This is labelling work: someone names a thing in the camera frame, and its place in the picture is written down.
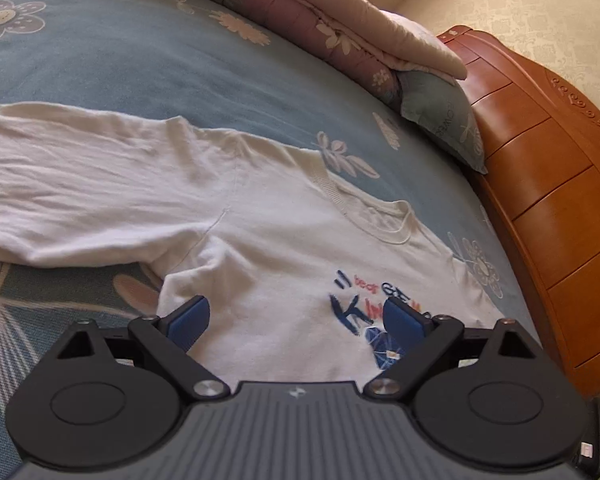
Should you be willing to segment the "white printed sweatshirt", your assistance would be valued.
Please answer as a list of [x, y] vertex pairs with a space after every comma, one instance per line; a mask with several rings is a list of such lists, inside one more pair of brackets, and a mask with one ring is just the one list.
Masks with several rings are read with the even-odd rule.
[[471, 327], [498, 309], [404, 200], [321, 155], [235, 130], [52, 104], [0, 105], [0, 260], [140, 262], [157, 312], [211, 306], [193, 358], [224, 382], [367, 382], [404, 356], [390, 298]]

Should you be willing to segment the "wooden headboard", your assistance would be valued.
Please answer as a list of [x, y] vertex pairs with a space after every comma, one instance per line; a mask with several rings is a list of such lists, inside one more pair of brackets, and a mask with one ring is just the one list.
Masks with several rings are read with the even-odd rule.
[[574, 84], [487, 32], [443, 42], [486, 151], [474, 187], [547, 353], [585, 396], [600, 394], [600, 110]]

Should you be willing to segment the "green flower pillow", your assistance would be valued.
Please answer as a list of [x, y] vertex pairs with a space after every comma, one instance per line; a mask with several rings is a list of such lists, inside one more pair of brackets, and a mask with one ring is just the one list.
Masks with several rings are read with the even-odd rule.
[[419, 70], [398, 73], [398, 79], [401, 116], [460, 162], [487, 174], [482, 136], [462, 87]]

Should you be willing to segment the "blue patterned bed sheet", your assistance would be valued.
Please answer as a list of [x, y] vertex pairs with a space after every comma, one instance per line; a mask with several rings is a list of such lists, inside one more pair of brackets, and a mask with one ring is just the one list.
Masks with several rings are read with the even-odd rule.
[[[407, 200], [526, 327], [532, 319], [468, 170], [339, 70], [212, 0], [0, 0], [0, 103], [45, 101], [183, 116], [314, 148], [383, 200]], [[4, 424], [15, 388], [66, 327], [154, 313], [138, 264], [36, 270], [0, 263], [0, 479], [19, 456]]]

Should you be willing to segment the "pink floral folded quilt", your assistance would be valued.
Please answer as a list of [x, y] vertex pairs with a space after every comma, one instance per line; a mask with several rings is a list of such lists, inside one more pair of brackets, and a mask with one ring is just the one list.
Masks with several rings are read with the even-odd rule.
[[211, 0], [292, 42], [396, 105], [396, 76], [419, 70], [452, 84], [467, 76], [460, 57], [428, 29], [367, 0]]

